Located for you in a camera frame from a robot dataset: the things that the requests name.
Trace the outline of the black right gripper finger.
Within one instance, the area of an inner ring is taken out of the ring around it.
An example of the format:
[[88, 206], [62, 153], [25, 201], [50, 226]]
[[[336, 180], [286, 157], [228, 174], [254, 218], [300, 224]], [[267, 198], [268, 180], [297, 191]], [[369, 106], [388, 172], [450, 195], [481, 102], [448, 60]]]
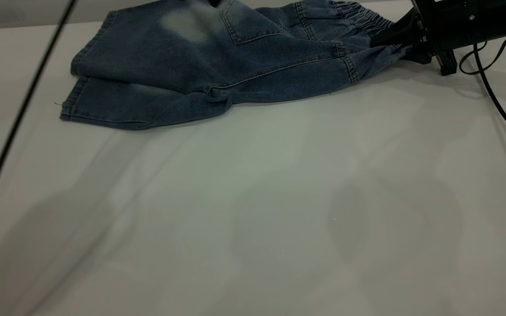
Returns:
[[430, 64], [434, 51], [423, 44], [415, 44], [411, 49], [411, 61], [418, 64]]
[[372, 36], [371, 47], [415, 44], [422, 37], [417, 20], [418, 14], [416, 10], [411, 9], [399, 21], [392, 24], [392, 26]]

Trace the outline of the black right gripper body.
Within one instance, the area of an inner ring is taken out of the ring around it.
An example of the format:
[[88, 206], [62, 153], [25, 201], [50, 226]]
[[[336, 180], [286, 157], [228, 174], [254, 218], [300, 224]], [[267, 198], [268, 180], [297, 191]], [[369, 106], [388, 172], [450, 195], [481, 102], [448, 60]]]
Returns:
[[442, 76], [457, 72], [454, 50], [506, 36], [506, 0], [413, 0]]

